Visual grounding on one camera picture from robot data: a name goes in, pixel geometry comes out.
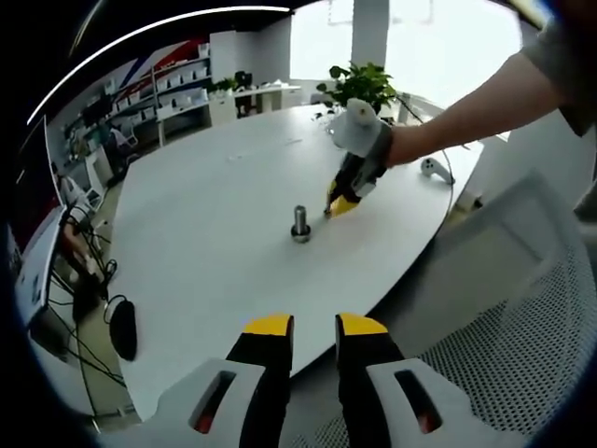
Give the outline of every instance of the sleeve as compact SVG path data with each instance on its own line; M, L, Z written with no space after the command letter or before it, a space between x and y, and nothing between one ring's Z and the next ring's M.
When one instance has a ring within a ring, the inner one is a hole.
M539 34L536 41L521 49L541 72L566 95L570 105L561 108L563 116L577 135L585 134L597 117L595 82L590 65L584 64L566 32L554 22Z

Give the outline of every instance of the white oval table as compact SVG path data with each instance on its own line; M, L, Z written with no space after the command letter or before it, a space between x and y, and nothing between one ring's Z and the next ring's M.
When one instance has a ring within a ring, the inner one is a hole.
M124 181L111 294L136 306L138 354L120 361L139 416L250 320L295 317L293 373L335 342L334 315L367 314L439 229L451 188L414 162L389 170L352 212L323 219L343 152L313 121L321 106L241 119L136 161ZM462 193L480 151L447 150ZM445 163L441 153L435 156ZM312 239L290 237L307 208Z

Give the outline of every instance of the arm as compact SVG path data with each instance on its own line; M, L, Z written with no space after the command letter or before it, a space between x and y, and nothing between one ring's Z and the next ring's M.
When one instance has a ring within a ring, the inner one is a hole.
M396 127L388 165L524 126L566 103L565 95L522 53L478 89L421 126Z

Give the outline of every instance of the bolt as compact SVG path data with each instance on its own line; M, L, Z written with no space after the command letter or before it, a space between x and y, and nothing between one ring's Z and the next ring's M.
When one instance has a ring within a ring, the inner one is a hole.
M295 223L290 229L290 234L297 243L307 243L311 238L311 227L307 225L307 209L302 205L295 207Z

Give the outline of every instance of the red stripe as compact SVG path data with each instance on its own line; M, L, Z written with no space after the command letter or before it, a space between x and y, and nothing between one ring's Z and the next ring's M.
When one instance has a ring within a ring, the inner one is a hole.
M185 61L185 60L191 59L193 57L193 53L195 53L197 51L197 47L199 46L199 44L203 44L206 41L207 41L207 39L205 37L202 37L199 39L191 39L191 40L185 42L180 47L177 47L171 53L164 56L157 63L155 63L154 64L155 69L160 70L161 68L168 67L169 65L174 65L175 63L177 63L179 61ZM151 68L148 68L140 77L144 77L145 75L148 75L149 73L151 73ZM160 77L164 77L166 75L167 74L158 75L157 79ZM135 93L136 91L140 91L140 90L144 89L145 87L149 86L150 84L151 84L151 78L148 78L142 82L135 84L134 86L131 86L130 88L123 91L118 96L117 101L121 100L122 98L124 98L126 96L129 96L129 95Z

